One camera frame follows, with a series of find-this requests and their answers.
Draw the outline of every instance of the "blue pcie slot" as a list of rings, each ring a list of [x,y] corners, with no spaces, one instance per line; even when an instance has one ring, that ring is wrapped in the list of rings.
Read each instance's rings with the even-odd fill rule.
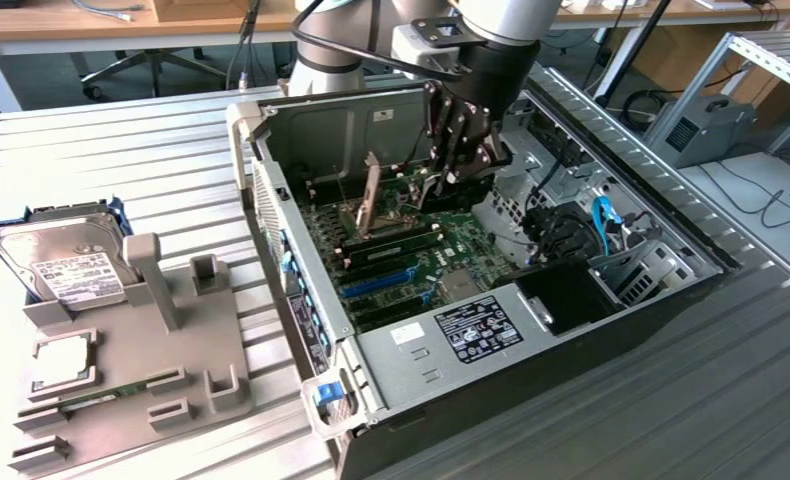
[[[352,287],[347,287],[343,292],[344,298],[354,298],[362,295],[367,295],[370,293],[376,292],[384,288],[392,287],[395,285],[400,285],[402,283],[412,282],[412,279],[416,276],[416,267],[410,267],[403,272],[392,273],[384,277],[380,277],[375,280],[364,282],[359,285]]]

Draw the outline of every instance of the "floor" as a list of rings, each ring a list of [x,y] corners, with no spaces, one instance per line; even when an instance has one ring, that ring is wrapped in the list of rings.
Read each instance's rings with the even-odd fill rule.
[[[596,53],[596,44],[591,40],[591,33],[587,30],[551,32],[550,36],[544,38],[538,58],[543,66],[556,68],[579,86],[586,80]],[[204,49],[207,59],[203,60],[203,63],[225,70],[233,51],[235,46],[207,47]],[[255,53],[260,64],[253,67],[255,83],[256,85],[273,84],[277,77],[288,74],[293,58],[292,46],[287,43],[273,46],[257,45]],[[192,59],[191,50],[184,50],[177,54]],[[92,69],[99,69],[115,61],[113,52],[89,52],[85,54],[85,58]],[[0,62],[27,110],[87,105],[95,102],[81,92],[77,72],[68,54],[7,56],[1,58]],[[588,84],[595,84],[602,71],[602,66],[594,69]],[[163,95],[201,93],[223,88],[219,80],[175,65],[164,66],[160,82]],[[103,90],[104,101],[148,98],[151,96],[148,67],[140,65],[99,82],[97,85]],[[646,88],[656,88],[656,85],[638,72],[630,72],[618,87],[608,108],[618,109],[628,94]],[[781,124],[766,131],[752,132],[744,140],[758,145],[766,145],[786,127],[789,120],[790,115],[786,115]]]

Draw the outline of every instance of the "gray workbench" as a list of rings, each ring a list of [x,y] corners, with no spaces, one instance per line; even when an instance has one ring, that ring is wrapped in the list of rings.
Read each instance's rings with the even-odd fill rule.
[[[536,78],[743,269],[640,348],[378,477],[790,479],[787,264],[727,226],[724,212],[695,199],[691,184],[664,176],[639,144],[618,140],[616,124],[594,120],[592,107],[571,100],[546,74]],[[64,191],[73,202],[116,192],[128,200],[135,230],[160,234],[165,266],[207,251],[231,264],[256,398],[253,414],[237,422],[53,478],[333,477],[327,450],[309,434],[293,363],[241,228],[221,116],[237,100],[215,93],[0,115],[0,201],[51,201]],[[25,336],[17,285],[5,273],[0,376],[12,368],[3,346]],[[7,395],[0,384],[0,412]]]

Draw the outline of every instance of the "warning label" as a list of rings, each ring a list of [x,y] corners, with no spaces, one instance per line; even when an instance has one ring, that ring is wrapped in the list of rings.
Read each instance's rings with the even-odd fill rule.
[[[472,363],[523,341],[492,296],[462,305],[434,318],[463,363]]]
[[[104,252],[35,263],[31,267],[64,305],[123,293],[123,282]]]

